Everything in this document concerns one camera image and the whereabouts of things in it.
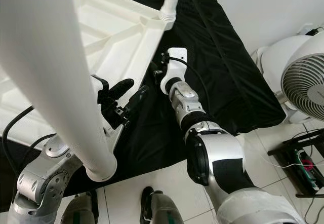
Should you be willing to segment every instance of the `white pole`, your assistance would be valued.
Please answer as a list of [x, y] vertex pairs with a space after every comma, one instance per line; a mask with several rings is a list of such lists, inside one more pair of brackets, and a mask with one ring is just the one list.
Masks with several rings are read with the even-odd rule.
[[116, 170], [72, 0], [0, 0], [0, 62], [94, 181]]
[[176, 7], [178, 0], [164, 0], [160, 9], [159, 17], [161, 20], [174, 22], [176, 20]]

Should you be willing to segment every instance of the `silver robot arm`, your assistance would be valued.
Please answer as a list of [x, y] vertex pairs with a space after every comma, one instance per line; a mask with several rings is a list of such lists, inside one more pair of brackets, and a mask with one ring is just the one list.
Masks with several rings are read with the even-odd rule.
[[[127, 126], [137, 114], [148, 88], [141, 87], [125, 107], [120, 107], [117, 100], [133, 86], [132, 79], [125, 79], [112, 88], [96, 75], [92, 75], [91, 80], [102, 117], [110, 125], [102, 130], [107, 139], [113, 140], [114, 130], [121, 125]], [[17, 194], [9, 209], [8, 224], [54, 223], [64, 190], [74, 172], [82, 165], [58, 135], [49, 139], [41, 154], [18, 177]]]
[[[186, 50], [168, 52], [171, 57], [186, 58]], [[161, 89], [168, 94], [185, 136], [188, 174], [205, 187], [219, 223], [305, 223], [284, 197], [254, 186], [245, 171], [240, 142], [207, 115], [197, 93], [183, 81], [184, 72], [170, 59]]]

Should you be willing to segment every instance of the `foot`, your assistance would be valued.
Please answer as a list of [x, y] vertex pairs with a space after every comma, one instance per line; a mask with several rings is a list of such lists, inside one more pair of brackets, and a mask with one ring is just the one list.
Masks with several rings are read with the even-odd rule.
[[154, 192], [153, 188], [148, 186], [143, 189], [141, 196], [141, 216], [140, 224], [149, 224], [152, 219], [152, 210], [151, 210], [151, 200], [152, 193]]

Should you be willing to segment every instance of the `white tile floor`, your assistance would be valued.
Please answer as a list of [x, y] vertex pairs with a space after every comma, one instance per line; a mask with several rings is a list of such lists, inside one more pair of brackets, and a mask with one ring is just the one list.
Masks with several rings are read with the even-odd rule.
[[[306, 124], [306, 127], [308, 130], [324, 128], [324, 122], [311, 121]], [[296, 189], [286, 174], [280, 168], [265, 162], [262, 157], [277, 164], [274, 158], [267, 156], [267, 151], [303, 131], [305, 130], [302, 125], [278, 125], [239, 136], [239, 140], [245, 142], [246, 168], [254, 184], [271, 194], [286, 197], [302, 216], [311, 199], [296, 198]], [[316, 163], [324, 160], [316, 150], [312, 158]], [[319, 166], [319, 169], [324, 174], [324, 166]], [[140, 195], [143, 188], [148, 185], [164, 191], [173, 199], [186, 224], [217, 223], [209, 197], [202, 186], [195, 184], [188, 177], [186, 162], [183, 161], [165, 169], [98, 189], [99, 224], [139, 223]], [[71, 198], [63, 199], [55, 224], [59, 223], [60, 216]], [[308, 222], [315, 221], [316, 214], [323, 205], [323, 199], [315, 200], [308, 214]], [[5, 219], [6, 213], [0, 214], [0, 223], [5, 223]], [[324, 213], [318, 223], [324, 223]]]

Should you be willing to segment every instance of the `person's leg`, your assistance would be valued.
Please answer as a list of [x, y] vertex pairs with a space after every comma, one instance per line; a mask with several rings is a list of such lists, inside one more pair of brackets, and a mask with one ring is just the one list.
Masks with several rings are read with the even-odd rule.
[[155, 191], [146, 187], [142, 194], [142, 214], [140, 223], [147, 224], [152, 220], [153, 224], [183, 224], [179, 210], [172, 199], [164, 195], [162, 191]]
[[61, 224], [95, 224], [92, 196], [76, 196], [67, 206]]

